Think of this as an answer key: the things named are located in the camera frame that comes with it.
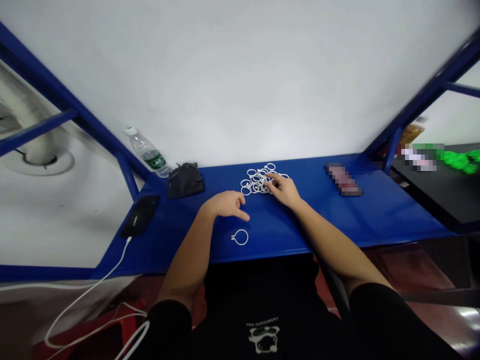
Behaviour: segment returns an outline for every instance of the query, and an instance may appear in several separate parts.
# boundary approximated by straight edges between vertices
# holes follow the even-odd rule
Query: smartphone
[[[135,207],[133,208],[128,220],[126,221],[123,229],[121,230],[120,237],[139,237],[141,236],[152,219],[157,204],[159,203],[160,196],[147,195],[138,199]]]
[[[325,164],[325,170],[342,196],[362,196],[364,192],[340,162]]]

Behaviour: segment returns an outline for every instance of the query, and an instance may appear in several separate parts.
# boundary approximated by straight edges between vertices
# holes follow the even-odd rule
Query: left hand
[[[250,215],[240,210],[240,204],[245,205],[245,197],[238,191],[224,191],[208,199],[200,208],[215,216],[235,216],[245,221],[250,220]]]

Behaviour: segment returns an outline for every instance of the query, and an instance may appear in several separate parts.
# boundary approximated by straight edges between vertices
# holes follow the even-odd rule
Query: bottle cap
[[[418,121],[419,123],[425,124],[429,120],[428,116],[419,116],[415,119],[415,121]]]
[[[138,134],[138,131],[136,128],[134,128],[133,126],[129,126],[125,129],[125,132],[128,136],[132,136],[132,135],[135,135],[135,134]]]

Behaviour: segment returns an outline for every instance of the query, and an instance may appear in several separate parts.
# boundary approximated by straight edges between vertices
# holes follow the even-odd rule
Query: water bottle
[[[140,156],[159,177],[168,178],[172,172],[172,168],[167,165],[160,151],[158,151],[148,139],[140,135],[133,126],[127,127],[125,132],[130,138],[130,144],[138,156]]]

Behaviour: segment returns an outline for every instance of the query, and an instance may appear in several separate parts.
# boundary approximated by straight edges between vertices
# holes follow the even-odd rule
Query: black bag
[[[184,198],[204,190],[204,178],[196,162],[185,162],[168,176],[169,199]]]

